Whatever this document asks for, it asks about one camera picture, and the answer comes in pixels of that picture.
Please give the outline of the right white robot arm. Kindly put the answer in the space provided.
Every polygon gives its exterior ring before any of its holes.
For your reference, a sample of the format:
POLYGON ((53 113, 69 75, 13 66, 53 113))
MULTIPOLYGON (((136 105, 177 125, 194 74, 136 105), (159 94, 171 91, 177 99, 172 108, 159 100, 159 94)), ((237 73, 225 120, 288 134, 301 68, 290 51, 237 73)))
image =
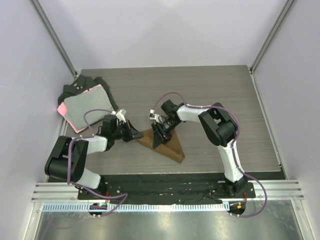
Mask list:
POLYGON ((153 130, 153 144, 155 149, 161 144, 168 143, 172 131, 181 122, 200 123, 208 140, 218 148, 224 167, 224 180, 226 194, 236 198, 243 193, 248 182, 244 170, 239 162, 237 151, 238 124, 231 114, 219 103, 211 106, 196 106, 187 103, 179 105, 171 100, 165 101, 161 106, 166 116, 149 112, 149 119, 153 130))

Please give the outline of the brown cloth napkin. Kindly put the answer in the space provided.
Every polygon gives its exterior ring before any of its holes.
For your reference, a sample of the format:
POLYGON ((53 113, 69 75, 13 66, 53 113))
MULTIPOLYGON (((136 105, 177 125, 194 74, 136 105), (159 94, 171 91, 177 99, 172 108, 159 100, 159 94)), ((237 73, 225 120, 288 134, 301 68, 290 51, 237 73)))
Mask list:
POLYGON ((165 144, 160 144, 157 148, 153 148, 154 132, 153 129, 143 130, 141 132, 143 137, 138 138, 137 141, 144 147, 151 149, 158 154, 161 154, 179 164, 185 159, 185 153, 179 141, 178 135, 175 130, 171 131, 172 138, 165 144))

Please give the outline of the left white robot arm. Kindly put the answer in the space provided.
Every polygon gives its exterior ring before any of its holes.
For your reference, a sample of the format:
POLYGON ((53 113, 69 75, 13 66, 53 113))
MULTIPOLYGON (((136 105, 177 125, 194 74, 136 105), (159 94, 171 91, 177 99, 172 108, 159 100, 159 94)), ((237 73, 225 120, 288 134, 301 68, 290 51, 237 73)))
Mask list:
POLYGON ((129 120, 105 115, 97 134, 90 137, 59 136, 44 167, 47 176, 89 188, 89 194, 100 200, 107 192, 103 177, 88 170, 87 155, 106 152, 116 140, 130 142, 143 137, 129 120))

